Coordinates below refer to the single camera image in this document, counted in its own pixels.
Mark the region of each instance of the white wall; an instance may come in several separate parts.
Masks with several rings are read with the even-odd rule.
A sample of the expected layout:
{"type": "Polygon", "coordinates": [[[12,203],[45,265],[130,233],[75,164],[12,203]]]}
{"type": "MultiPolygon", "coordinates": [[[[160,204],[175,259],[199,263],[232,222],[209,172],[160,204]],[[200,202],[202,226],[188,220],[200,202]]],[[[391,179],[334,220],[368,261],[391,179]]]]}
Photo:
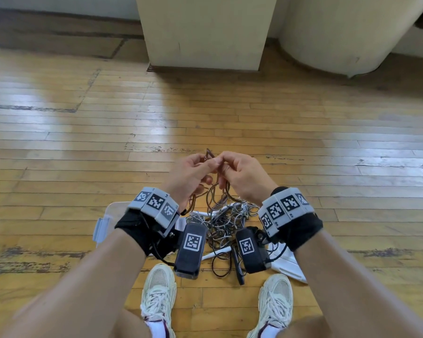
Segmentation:
{"type": "Polygon", "coordinates": [[[423,58],[423,30],[411,27],[392,52],[423,58]]]}
{"type": "Polygon", "coordinates": [[[285,21],[290,0],[277,0],[268,29],[268,38],[278,38],[285,21]]]}
{"type": "Polygon", "coordinates": [[[136,0],[0,0],[0,8],[139,20],[136,0]]]}
{"type": "Polygon", "coordinates": [[[137,0],[152,65],[258,70],[276,0],[137,0]]]}
{"type": "Polygon", "coordinates": [[[291,0],[279,36],[294,59],[348,76],[376,69],[423,12],[423,0],[291,0]]]}

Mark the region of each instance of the white sneaker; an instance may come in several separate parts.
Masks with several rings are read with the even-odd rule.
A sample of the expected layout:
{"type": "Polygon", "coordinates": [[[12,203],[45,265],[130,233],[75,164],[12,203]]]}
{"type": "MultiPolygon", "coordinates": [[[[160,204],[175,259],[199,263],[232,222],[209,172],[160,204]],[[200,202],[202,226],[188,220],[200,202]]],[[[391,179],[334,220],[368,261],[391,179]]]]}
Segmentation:
{"type": "Polygon", "coordinates": [[[257,338],[260,330],[267,325],[277,328],[287,327],[293,316],[293,291],[291,284],[283,274],[270,276],[258,294],[258,324],[249,331],[247,338],[257,338]]]}
{"type": "Polygon", "coordinates": [[[171,328],[171,310],[177,294],[172,269],[158,263],[147,275],[141,296],[141,316],[144,321],[164,320],[169,330],[169,338],[175,338],[171,328]]]}

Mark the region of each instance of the forearm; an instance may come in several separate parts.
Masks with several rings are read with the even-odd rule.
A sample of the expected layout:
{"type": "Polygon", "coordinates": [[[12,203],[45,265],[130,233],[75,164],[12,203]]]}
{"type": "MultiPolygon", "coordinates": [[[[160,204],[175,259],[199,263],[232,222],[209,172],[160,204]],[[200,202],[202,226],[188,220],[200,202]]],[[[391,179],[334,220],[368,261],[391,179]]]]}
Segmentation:
{"type": "Polygon", "coordinates": [[[114,230],[1,337],[108,337],[145,260],[134,239],[114,230]]]}
{"type": "Polygon", "coordinates": [[[423,338],[423,320],[325,230],[294,255],[335,337],[423,338]]]}

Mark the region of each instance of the black wrist strap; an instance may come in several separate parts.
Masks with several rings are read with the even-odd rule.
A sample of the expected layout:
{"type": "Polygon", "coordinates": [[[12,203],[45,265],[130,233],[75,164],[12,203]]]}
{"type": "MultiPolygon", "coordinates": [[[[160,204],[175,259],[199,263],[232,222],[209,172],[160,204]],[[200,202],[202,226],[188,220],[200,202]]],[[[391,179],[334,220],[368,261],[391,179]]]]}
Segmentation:
{"type": "Polygon", "coordinates": [[[148,256],[152,245],[151,230],[146,226],[147,223],[155,221],[152,217],[145,216],[140,210],[129,209],[124,216],[118,221],[115,228],[125,231],[136,243],[139,244],[144,254],[148,256]]]}
{"type": "MultiPolygon", "coordinates": [[[[280,186],[274,189],[271,195],[286,190],[288,187],[280,186]]],[[[277,233],[291,251],[295,251],[318,231],[323,229],[323,222],[316,214],[308,213],[302,215],[279,228],[277,233]]]]}

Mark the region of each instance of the white sock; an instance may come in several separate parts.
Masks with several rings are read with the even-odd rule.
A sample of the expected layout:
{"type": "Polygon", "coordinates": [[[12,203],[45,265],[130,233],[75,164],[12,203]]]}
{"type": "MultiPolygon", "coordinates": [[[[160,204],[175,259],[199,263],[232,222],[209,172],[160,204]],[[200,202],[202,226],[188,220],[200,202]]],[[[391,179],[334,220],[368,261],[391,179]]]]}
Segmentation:
{"type": "Polygon", "coordinates": [[[163,320],[158,321],[145,321],[146,325],[152,333],[152,338],[169,338],[166,336],[165,322],[163,320]]]}
{"type": "Polygon", "coordinates": [[[284,327],[278,328],[275,326],[268,325],[263,329],[262,334],[260,335],[260,338],[274,338],[276,334],[281,332],[283,329],[284,327]]]}

